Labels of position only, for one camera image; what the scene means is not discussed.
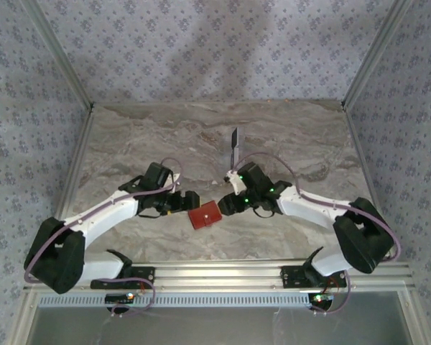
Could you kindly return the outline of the red leather card holder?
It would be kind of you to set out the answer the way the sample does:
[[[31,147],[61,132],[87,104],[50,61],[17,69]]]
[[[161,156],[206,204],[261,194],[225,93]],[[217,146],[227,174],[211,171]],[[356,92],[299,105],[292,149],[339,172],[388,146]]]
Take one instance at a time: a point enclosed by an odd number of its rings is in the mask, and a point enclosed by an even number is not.
[[[209,227],[222,219],[222,213],[215,201],[204,203],[199,208],[187,212],[194,230]]]

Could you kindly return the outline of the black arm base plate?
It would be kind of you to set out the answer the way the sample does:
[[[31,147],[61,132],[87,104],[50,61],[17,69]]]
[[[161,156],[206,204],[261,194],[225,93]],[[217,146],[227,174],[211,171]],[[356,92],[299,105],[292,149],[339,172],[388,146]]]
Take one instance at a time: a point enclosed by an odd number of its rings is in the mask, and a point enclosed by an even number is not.
[[[154,283],[155,267],[128,266],[122,268],[113,278],[102,277],[92,280],[90,288],[94,290],[151,289]]]
[[[344,271],[323,276],[313,267],[283,266],[280,269],[283,288],[346,288],[348,283]]]

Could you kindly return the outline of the aluminium table edge rail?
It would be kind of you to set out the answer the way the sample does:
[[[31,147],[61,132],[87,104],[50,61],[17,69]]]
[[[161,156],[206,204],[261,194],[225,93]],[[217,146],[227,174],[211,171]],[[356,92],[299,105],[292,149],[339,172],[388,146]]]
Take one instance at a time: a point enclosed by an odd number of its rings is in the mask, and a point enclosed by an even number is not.
[[[353,120],[352,120],[351,115],[349,114],[349,112],[346,109],[343,109],[343,110],[344,110],[344,113],[346,115],[346,120],[347,120],[347,123],[348,123],[348,128],[349,128],[349,131],[351,133],[351,136],[352,136],[355,148],[356,148],[356,152],[358,154],[358,158],[361,161],[361,167],[362,167],[362,170],[363,170],[363,175],[364,175],[364,178],[365,178],[365,181],[366,181],[366,184],[367,184],[367,188],[369,190],[369,194],[371,196],[371,200],[372,200],[373,204],[375,205],[375,207],[379,207],[378,196],[377,196],[376,191],[375,191],[373,180],[372,180],[371,174],[369,172],[369,167],[367,165],[366,158],[365,158],[365,155],[364,155],[361,143],[359,141],[355,125],[353,123]]]
[[[85,159],[85,150],[91,134],[91,129],[93,125],[93,106],[88,110],[83,126],[80,131],[80,136],[78,138],[77,144],[75,146],[75,151],[73,154],[73,159],[70,164],[67,178],[65,179],[65,185],[62,190],[62,195],[60,197],[60,202],[55,211],[55,217],[57,219],[64,219],[68,216],[72,210],[72,202],[75,200],[75,195],[78,190],[80,182],[80,174]]]

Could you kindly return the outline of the floral patterned backdrop cloth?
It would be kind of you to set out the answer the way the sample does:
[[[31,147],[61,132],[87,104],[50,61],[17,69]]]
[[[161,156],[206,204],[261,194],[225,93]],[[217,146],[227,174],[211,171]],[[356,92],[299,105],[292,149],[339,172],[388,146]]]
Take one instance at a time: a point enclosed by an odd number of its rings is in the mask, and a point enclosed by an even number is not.
[[[340,101],[393,3],[37,1],[95,103]],[[414,0],[349,111],[431,324],[431,0]],[[86,114],[20,0],[0,0],[0,345]]]

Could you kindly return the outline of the long aluminium mounting rail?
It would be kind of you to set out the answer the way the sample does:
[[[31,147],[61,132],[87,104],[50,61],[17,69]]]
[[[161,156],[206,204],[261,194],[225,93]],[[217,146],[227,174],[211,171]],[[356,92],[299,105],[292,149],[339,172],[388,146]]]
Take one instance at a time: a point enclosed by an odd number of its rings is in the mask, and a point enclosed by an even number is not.
[[[70,273],[62,282],[52,282],[48,288],[63,294],[73,289],[90,288],[92,280],[113,278],[121,271],[121,262],[113,264],[89,262],[80,277]],[[291,290],[301,293],[344,293],[412,290],[415,284],[405,263],[383,263],[371,274],[351,269],[345,273],[347,287],[283,288],[280,269],[283,266],[302,266],[297,260],[228,260],[213,262],[150,262],[128,266],[155,267],[154,287],[163,292],[255,292]]]

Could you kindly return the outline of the aluminium frame leg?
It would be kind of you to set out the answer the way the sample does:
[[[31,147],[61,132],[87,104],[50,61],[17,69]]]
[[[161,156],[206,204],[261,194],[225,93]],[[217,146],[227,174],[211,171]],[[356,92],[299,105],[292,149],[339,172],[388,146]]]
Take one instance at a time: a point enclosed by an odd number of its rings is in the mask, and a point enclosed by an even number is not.
[[[412,345],[423,345],[420,320],[418,319],[413,299],[411,298],[409,291],[399,291],[398,298],[402,307],[402,313],[406,321],[409,336],[412,340]]]
[[[39,303],[39,293],[25,290],[6,345],[26,345]]]

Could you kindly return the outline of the aluminium frame post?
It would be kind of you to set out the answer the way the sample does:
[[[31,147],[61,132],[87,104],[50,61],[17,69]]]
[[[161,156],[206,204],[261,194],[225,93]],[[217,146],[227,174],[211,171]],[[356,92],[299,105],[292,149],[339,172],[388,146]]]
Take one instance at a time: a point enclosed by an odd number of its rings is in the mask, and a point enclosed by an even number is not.
[[[48,51],[54,59],[62,76],[68,83],[71,91],[74,93],[82,107],[87,111],[91,111],[93,102],[85,91],[81,80],[69,61],[68,55],[60,44],[57,35],[55,34],[50,22],[47,20],[45,13],[38,4],[38,1],[20,0],[20,2],[35,26],[35,29],[39,32],[43,42],[46,44]]]
[[[345,111],[349,111],[354,106],[413,2],[414,0],[393,0],[355,78],[342,100],[342,107]]]

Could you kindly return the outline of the grey metal panel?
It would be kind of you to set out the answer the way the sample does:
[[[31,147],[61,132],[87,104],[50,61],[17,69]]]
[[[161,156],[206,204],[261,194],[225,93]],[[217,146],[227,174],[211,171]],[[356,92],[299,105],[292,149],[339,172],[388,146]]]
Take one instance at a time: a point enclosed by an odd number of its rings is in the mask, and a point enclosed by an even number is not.
[[[24,345],[413,345],[396,313],[365,318],[288,308],[156,308],[114,318],[104,308],[40,308]]]

